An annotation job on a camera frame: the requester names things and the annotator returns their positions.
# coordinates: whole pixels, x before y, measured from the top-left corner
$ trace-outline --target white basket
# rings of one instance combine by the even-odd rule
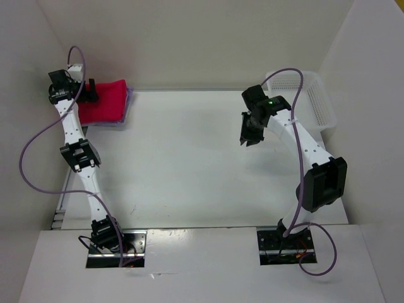
[[[303,89],[296,103],[295,115],[309,131],[322,131],[336,126],[336,117],[330,98],[317,73],[302,71]],[[292,105],[300,84],[300,76],[295,71],[284,71],[266,82],[269,97],[283,96]]]

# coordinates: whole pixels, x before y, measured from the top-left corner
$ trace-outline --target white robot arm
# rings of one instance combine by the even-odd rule
[[[57,111],[60,116],[63,116],[66,113],[66,110],[73,103],[73,99],[64,99],[55,104]],[[68,112],[67,116],[62,120],[63,131],[64,131],[64,144],[63,148],[68,152],[66,146],[73,146],[79,142],[86,142],[85,135],[81,129],[80,120],[78,117],[78,105],[74,104],[73,108]],[[79,148],[76,152],[83,152],[82,148]],[[74,172],[76,172],[81,181],[83,182],[84,189],[86,191],[90,191],[95,193],[100,199],[102,199],[102,194],[100,192],[100,188],[98,186],[97,180],[97,170],[99,167],[96,165],[95,160],[90,160],[89,166],[80,165],[80,163],[76,163],[72,168]],[[91,195],[87,195],[88,202],[90,204],[91,210],[91,220],[102,220],[107,216],[102,205]]]
[[[332,204],[342,196],[347,174],[347,163],[342,157],[334,159],[307,132],[299,121],[291,121],[289,103],[281,96],[268,98],[261,85],[248,88],[242,93],[249,112],[242,113],[241,144],[247,146],[258,144],[264,140],[263,131],[268,127],[283,141],[293,155],[298,157],[297,142],[292,124],[296,125],[299,133],[304,164],[303,203],[295,224],[309,222],[312,213],[324,205]],[[300,185],[296,189],[299,196]],[[278,229],[288,229],[296,212],[294,206],[283,217]],[[306,227],[297,227],[291,234],[298,234]]]
[[[83,66],[75,64],[67,71],[60,69],[49,73],[52,85],[49,87],[49,100],[55,106],[62,120],[64,131],[64,146],[60,148],[61,154],[72,171],[80,176],[90,204],[92,219],[92,242],[103,249],[104,247],[116,250],[119,244],[118,228],[121,239],[124,235],[115,218],[107,215],[106,210],[98,201],[102,195],[97,180],[97,170],[101,164],[96,149],[85,138],[78,116],[78,105],[74,102],[96,102],[98,95],[95,91],[95,82],[89,79],[90,89],[83,87],[80,95],[79,87],[83,80]]]

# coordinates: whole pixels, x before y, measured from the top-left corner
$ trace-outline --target red cloth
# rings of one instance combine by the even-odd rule
[[[80,122],[82,124],[91,124],[122,120],[126,103],[125,80],[96,84],[95,89],[98,94],[96,102],[78,104]]]

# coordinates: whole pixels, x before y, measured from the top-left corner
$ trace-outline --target white wall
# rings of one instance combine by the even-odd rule
[[[269,70],[318,70],[352,0],[38,0],[98,81],[245,88]]]
[[[57,118],[47,98],[47,73],[64,66],[65,54],[29,0],[1,2],[0,41],[0,300],[16,302],[39,231],[49,228],[58,199],[23,183],[18,157],[29,137]],[[55,128],[28,150],[25,168],[36,185],[61,188],[67,169],[62,139]]]
[[[326,146],[348,162],[345,207],[362,230],[387,302],[402,302],[404,14],[356,0],[320,74],[338,126]]]

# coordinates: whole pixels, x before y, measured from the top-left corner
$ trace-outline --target white table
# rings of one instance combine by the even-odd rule
[[[298,103],[297,117],[304,110]],[[104,200],[121,226],[276,225],[297,204],[297,160],[270,132],[240,146],[243,111],[241,92],[141,92],[123,129],[90,127]],[[67,187],[83,188],[75,174]],[[90,228],[85,195],[65,195],[62,204],[62,229]],[[348,223],[341,200],[314,221]]]
[[[329,225],[338,261],[314,278],[296,265],[260,266],[256,229],[149,230],[144,268],[86,269],[77,236],[88,230],[41,232],[20,303],[384,302],[357,225]],[[318,264],[333,258],[327,237],[312,229]]]

